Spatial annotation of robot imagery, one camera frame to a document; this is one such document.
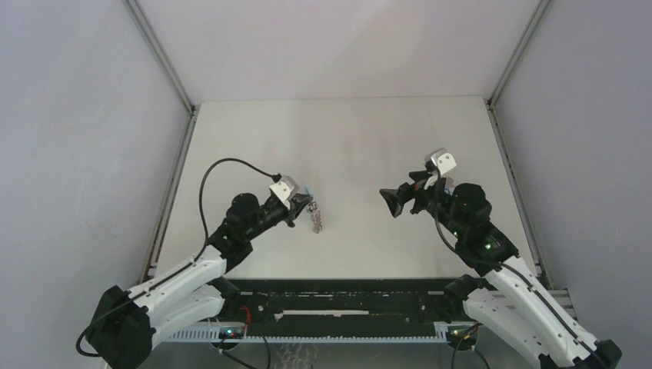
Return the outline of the left small circuit board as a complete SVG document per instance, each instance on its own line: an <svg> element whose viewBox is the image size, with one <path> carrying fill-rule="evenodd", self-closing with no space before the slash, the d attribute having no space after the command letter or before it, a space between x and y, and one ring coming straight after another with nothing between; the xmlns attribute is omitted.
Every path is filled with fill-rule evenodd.
<svg viewBox="0 0 652 369"><path fill-rule="evenodd" d="M241 340L244 337L245 333L246 331L242 330L239 327L227 327L220 330L218 339L220 341Z"/></svg>

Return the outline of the small circuit board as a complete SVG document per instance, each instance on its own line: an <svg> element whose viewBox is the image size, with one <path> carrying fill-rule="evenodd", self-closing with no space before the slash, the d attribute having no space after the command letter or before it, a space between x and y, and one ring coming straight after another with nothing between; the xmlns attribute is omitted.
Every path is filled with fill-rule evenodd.
<svg viewBox="0 0 652 369"><path fill-rule="evenodd" d="M457 343L459 341L467 341L467 340L476 340L478 334L478 329L473 328L470 331L467 331L467 329L461 329L461 328L455 328L451 329L446 333L446 338L449 343Z"/></svg>
<svg viewBox="0 0 652 369"><path fill-rule="evenodd" d="M246 331L242 330L239 327L227 327L220 330L218 339L220 341L241 340L244 337L245 333Z"/></svg>

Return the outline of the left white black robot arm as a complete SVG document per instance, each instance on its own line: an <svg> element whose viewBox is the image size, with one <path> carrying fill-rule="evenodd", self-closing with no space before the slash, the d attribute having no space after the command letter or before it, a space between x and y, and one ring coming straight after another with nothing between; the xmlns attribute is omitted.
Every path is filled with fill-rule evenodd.
<svg viewBox="0 0 652 369"><path fill-rule="evenodd" d="M272 194L261 204L254 194L237 195L197 254L150 281L106 290L78 336L76 351L100 357L111 368L137 368L185 327L215 316L235 318L241 302L218 284L253 251L257 236L281 222L292 227L311 200L309 194L295 194L283 202Z"/></svg>

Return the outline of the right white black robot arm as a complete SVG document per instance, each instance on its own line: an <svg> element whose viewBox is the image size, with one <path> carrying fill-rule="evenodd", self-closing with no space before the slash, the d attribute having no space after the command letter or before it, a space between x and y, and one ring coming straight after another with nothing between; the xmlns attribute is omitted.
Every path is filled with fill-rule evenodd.
<svg viewBox="0 0 652 369"><path fill-rule="evenodd" d="M496 301L479 279L465 274L445 290L444 309L455 320L469 317L490 329L534 368L615 368L622 358L612 340L599 340L552 297L527 266L519 250L491 223L492 206L478 184L463 183L446 192L438 171L416 171L411 182L382 188L393 217L411 202L412 214L426 211L445 245L479 278L502 293L511 307Z"/></svg>

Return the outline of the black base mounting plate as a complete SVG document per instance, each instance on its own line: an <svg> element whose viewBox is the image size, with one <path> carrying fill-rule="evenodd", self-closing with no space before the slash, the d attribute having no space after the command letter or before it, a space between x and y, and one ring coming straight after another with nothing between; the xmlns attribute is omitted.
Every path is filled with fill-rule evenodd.
<svg viewBox="0 0 652 369"><path fill-rule="evenodd" d="M454 278L234 279L216 316L263 334L425 333L470 318L447 286Z"/></svg>

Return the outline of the right small circuit board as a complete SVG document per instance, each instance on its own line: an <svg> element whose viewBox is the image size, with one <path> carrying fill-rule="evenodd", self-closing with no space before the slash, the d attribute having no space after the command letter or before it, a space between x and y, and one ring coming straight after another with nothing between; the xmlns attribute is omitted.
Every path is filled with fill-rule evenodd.
<svg viewBox="0 0 652 369"><path fill-rule="evenodd" d="M449 343L457 343L459 341L467 341L467 340L476 340L478 334L478 329L473 328L470 331L467 331L467 329L461 329L461 328L455 328L451 329L446 333L446 338Z"/></svg>

